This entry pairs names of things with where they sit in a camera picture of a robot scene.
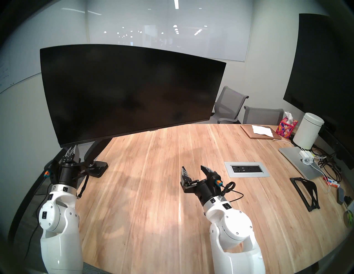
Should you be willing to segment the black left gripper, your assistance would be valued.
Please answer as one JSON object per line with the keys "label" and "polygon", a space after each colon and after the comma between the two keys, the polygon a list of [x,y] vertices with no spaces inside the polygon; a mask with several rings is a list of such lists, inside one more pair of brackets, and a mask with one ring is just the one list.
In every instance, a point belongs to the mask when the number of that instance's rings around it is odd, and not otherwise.
{"label": "black left gripper", "polygon": [[44,167],[44,176],[50,179],[52,185],[66,185],[78,188],[78,180],[86,178],[87,183],[90,177],[85,166],[80,163],[80,152],[78,145],[70,147],[64,157],[58,160],[49,161]]}

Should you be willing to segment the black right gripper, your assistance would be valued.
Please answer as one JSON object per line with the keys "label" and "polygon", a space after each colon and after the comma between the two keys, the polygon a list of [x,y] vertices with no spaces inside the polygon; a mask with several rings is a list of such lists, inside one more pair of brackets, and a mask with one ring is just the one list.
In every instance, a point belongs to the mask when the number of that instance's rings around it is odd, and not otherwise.
{"label": "black right gripper", "polygon": [[192,180],[185,167],[181,169],[181,187],[184,193],[195,194],[204,206],[209,200],[221,194],[221,187],[216,181],[222,181],[221,176],[204,165],[200,166],[201,171],[205,174],[206,179]]}

